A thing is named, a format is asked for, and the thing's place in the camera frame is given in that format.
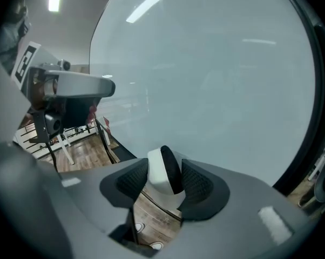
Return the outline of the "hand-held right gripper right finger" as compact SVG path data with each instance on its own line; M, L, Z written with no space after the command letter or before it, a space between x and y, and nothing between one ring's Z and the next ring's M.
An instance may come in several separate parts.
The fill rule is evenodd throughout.
M317 222L265 182L182 161L182 224L163 257L296 257Z

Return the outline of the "person's left hand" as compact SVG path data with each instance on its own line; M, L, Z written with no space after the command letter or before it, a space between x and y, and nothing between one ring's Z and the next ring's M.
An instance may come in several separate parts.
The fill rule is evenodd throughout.
M56 79L49 79L47 81L40 81L34 84L31 89L30 102L34 110L41 110L45 108L48 101L45 96L53 96L57 92L58 82Z

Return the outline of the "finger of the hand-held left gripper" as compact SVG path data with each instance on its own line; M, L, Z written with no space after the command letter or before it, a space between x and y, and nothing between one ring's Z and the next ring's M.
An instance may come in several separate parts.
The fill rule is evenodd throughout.
M57 80L56 93L46 94L46 97L105 98L111 97L116 90L112 80L90 74L49 70L45 75Z

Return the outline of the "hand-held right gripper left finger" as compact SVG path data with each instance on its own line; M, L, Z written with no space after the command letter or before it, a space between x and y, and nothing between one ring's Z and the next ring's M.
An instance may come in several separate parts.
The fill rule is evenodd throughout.
M71 257L149 257L139 244L133 206L147 182L147 159L63 175L57 210Z

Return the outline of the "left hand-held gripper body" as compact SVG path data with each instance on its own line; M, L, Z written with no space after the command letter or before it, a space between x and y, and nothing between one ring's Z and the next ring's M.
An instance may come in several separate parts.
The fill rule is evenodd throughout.
M11 79L24 96L29 101L33 101L36 73L41 74L41 79L38 79L38 81L44 81L45 71L60 70L59 62L60 60L40 44L30 41L19 50L18 58L11 73Z

